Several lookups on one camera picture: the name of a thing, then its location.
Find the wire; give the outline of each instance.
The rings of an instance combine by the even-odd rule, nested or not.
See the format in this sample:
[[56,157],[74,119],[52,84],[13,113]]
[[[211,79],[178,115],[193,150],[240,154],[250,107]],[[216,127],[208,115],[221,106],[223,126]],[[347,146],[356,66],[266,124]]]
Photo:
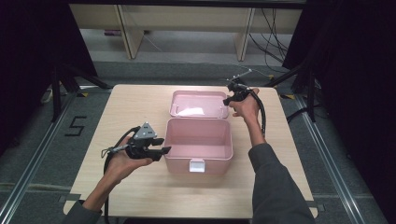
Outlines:
[[251,34],[249,34],[249,36],[250,36],[250,38],[252,39],[253,43],[254,43],[260,50],[264,51],[264,62],[265,62],[265,65],[266,65],[270,70],[272,70],[272,71],[274,71],[274,72],[285,73],[285,72],[278,71],[278,70],[272,68],[272,67],[268,64],[268,62],[267,62],[267,54],[269,54],[269,55],[270,55],[271,57],[273,57],[274,59],[278,60],[280,63],[283,63],[283,60],[279,59],[278,57],[275,56],[275,54],[273,54],[273,53],[271,53],[271,52],[269,52],[269,51],[267,50],[267,49],[268,49],[268,42],[267,42],[267,46],[266,46],[265,48],[263,48],[260,44],[258,44],[258,43],[256,42],[256,40],[253,38],[253,36],[252,36]]

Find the black cable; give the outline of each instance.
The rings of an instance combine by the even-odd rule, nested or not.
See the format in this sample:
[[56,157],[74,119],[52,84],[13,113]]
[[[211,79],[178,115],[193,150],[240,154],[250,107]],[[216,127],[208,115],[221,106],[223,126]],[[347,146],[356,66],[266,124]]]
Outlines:
[[[117,147],[121,142],[122,142],[122,140],[129,134],[129,133],[131,133],[131,132],[134,132],[134,133],[136,133],[138,130],[140,129],[140,126],[137,126],[137,127],[134,127],[134,128],[132,128],[132,129],[130,129],[128,132],[126,132],[121,138],[120,138],[120,140],[116,143],[116,145],[114,146],[114,147]],[[108,165],[110,164],[110,161],[111,161],[111,159],[113,159],[113,156],[114,156],[114,152],[111,152],[111,151],[109,151],[108,153],[107,153],[107,157],[106,157],[106,160],[105,160],[105,165],[104,165],[104,168],[103,168],[103,174],[105,174],[105,172],[106,172],[106,170],[107,170],[107,167],[108,167]],[[104,215],[105,215],[105,223],[106,224],[109,224],[110,223],[110,221],[108,220],[108,198],[109,198],[109,196],[107,197],[107,199],[106,199],[106,201],[105,201],[105,212],[104,212]]]
[[280,63],[283,63],[283,61],[282,61],[281,59],[279,59],[278,57],[276,57],[275,54],[269,52],[268,50],[266,50],[265,48],[263,48],[259,43],[257,43],[256,40],[253,38],[253,36],[252,36],[251,34],[249,34],[249,36],[250,36],[251,40],[253,41],[253,43],[254,43],[260,50],[264,51],[264,53],[265,53],[265,54],[264,54],[265,65],[266,65],[270,70],[272,70],[272,71],[274,71],[274,72],[285,73],[285,72],[278,71],[278,70],[272,68],[272,67],[268,64],[268,62],[267,62],[267,54],[269,54],[269,55],[270,55],[271,57],[273,57],[274,59],[278,60]]
[[277,42],[278,46],[279,46],[279,47],[282,46],[283,48],[285,48],[285,49],[287,50],[288,47],[286,47],[284,44],[282,44],[282,42],[280,42],[280,41],[277,39],[276,28],[275,28],[275,31],[274,31],[274,28],[273,28],[274,26],[276,26],[276,10],[273,8],[273,27],[271,27],[271,24],[270,24],[270,22],[268,21],[267,16],[265,15],[265,12],[264,12],[263,9],[262,9],[262,15],[264,16],[265,21],[267,22],[267,25],[268,25],[268,27],[270,28],[271,34],[274,35],[274,37],[275,37],[275,39],[276,39],[276,42]]
[[273,53],[271,53],[270,51],[268,51],[267,49],[263,48],[263,47],[253,38],[253,36],[252,36],[251,34],[249,34],[249,35],[250,35],[250,38],[251,38],[251,40],[253,41],[253,43],[257,46],[257,48],[259,48],[260,50],[262,50],[262,51],[264,51],[265,53],[269,54],[271,57],[273,57],[274,59],[276,59],[276,60],[279,61],[280,63],[283,63],[283,60],[282,60],[282,59],[276,57],[275,54],[273,54]]
[[[317,105],[314,105],[314,108],[315,108],[315,107],[320,107],[320,106],[321,106],[321,104],[317,104]],[[308,111],[308,107],[304,107],[304,108],[299,109],[299,110],[297,110],[296,112],[292,113],[291,115],[289,115],[289,116],[287,117],[288,123],[290,123],[292,119],[294,119],[295,117],[297,117],[298,115],[300,115],[300,114],[302,114],[302,113],[304,113],[304,112],[306,112],[306,111]]]
[[260,112],[262,114],[262,135],[265,135],[266,116],[265,116],[265,110],[264,110],[264,105],[262,104],[262,100],[253,90],[247,90],[247,91],[251,94],[251,96],[253,96],[253,98],[256,100],[257,104],[259,105]]
[[273,25],[272,26],[271,26],[270,22],[268,21],[267,16],[265,15],[263,9],[262,9],[262,15],[264,16],[265,21],[267,22],[267,25],[268,25],[268,27],[269,27],[269,29],[271,31],[269,39],[265,38],[263,35],[262,35],[262,37],[267,41],[267,43],[270,43],[271,36],[273,35],[274,39],[276,40],[277,46],[275,46],[272,43],[271,43],[271,45],[273,45],[274,47],[278,48],[282,59],[284,59],[284,57],[286,56],[286,53],[284,51],[287,51],[288,48],[284,44],[282,44],[282,42],[280,42],[279,39],[277,38],[277,32],[276,32],[276,9],[273,8],[273,22],[272,22]]

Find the wooden table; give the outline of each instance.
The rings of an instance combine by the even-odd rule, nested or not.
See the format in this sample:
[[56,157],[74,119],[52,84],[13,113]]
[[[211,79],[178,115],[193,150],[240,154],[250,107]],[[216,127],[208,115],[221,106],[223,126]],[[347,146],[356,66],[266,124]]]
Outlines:
[[[129,129],[148,121],[165,137],[166,122],[174,91],[225,91],[211,86],[118,85],[93,135],[71,194],[86,199],[103,175],[101,150],[113,146]],[[307,201],[313,201],[303,166],[294,145],[276,90],[261,88],[259,96],[267,116],[266,139]],[[174,175],[165,159],[135,170],[110,194],[109,214],[115,217],[203,217],[251,218],[254,172],[248,158],[251,148],[248,129],[241,118],[227,118],[232,127],[233,158],[225,175]],[[67,201],[67,213],[74,202]],[[311,208],[314,217],[316,208]]]

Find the black curtain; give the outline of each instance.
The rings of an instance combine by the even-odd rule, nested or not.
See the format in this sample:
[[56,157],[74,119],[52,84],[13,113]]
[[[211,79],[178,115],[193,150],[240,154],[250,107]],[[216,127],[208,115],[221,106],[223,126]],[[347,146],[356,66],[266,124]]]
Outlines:
[[[0,30],[1,155],[40,105],[54,66],[72,64],[89,76],[96,71],[67,4],[1,1]],[[58,72],[74,83],[74,74]]]

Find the hand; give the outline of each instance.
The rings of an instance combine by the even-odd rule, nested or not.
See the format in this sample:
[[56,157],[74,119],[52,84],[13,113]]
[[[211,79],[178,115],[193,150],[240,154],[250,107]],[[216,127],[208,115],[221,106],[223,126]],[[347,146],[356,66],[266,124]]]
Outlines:
[[[257,94],[260,90],[253,89],[253,91]],[[244,118],[250,135],[250,143],[253,147],[258,144],[266,143],[265,137],[262,136],[262,130],[258,119],[260,108],[253,96],[249,95],[241,102],[231,101],[229,107],[235,110],[235,113],[233,113],[234,117]]]
[[[258,94],[260,90],[256,88],[253,91]],[[251,121],[258,122],[260,108],[251,94],[241,102],[231,101],[229,107],[235,110],[235,113],[233,113],[234,117],[242,117],[246,123]]]
[[[130,137],[125,137],[120,145],[125,145],[129,138]],[[82,206],[86,209],[99,212],[111,190],[113,190],[122,179],[130,175],[135,169],[151,163],[152,159],[130,159],[125,151],[116,153],[108,164],[105,175]]]
[[[130,138],[130,136],[125,137],[120,143],[120,146],[125,145]],[[114,181],[114,184],[117,185],[121,182],[122,179],[130,175],[135,169],[141,166],[149,165],[151,163],[152,159],[150,158],[133,160],[129,158],[124,150],[122,150],[114,154],[107,167],[105,176],[108,176],[111,180]]]

